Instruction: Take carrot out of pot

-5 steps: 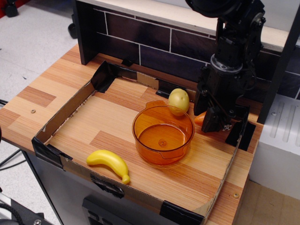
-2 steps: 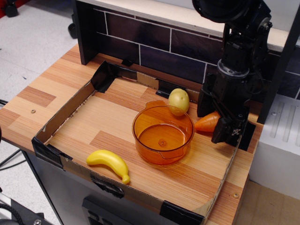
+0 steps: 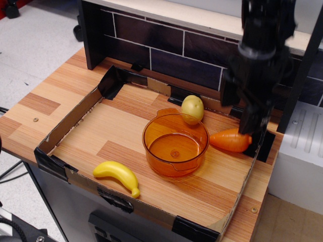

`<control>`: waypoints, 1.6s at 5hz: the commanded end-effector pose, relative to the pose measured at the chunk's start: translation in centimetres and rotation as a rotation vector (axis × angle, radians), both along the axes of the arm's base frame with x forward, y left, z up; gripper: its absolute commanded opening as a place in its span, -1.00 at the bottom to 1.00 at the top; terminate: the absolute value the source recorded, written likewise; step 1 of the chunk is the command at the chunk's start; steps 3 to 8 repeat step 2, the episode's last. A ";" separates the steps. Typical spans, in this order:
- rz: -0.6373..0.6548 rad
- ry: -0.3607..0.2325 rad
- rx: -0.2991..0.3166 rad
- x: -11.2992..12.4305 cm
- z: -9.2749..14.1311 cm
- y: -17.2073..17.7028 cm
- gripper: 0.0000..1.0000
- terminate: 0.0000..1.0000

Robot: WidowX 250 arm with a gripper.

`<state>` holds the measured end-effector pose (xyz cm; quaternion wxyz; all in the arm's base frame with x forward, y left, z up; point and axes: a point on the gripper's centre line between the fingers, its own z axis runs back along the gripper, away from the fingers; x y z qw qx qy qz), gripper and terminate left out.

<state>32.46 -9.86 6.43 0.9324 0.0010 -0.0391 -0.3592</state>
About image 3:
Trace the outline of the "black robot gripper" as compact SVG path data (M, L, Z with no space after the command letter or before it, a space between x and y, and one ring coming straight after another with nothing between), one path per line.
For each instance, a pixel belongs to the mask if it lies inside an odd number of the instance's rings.
M274 89L292 69L286 45L260 51L238 44L238 54L229 58L228 69L223 73L220 101L222 106L245 102L239 133L252 134L267 126L277 99Z

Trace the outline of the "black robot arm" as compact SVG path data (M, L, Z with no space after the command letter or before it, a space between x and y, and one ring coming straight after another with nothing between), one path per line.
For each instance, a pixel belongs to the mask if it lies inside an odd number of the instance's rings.
M221 80L221 104L244 101L239 133L265 129L276 102L275 89L293 69L285 45L296 28L295 1L242 1L243 37Z

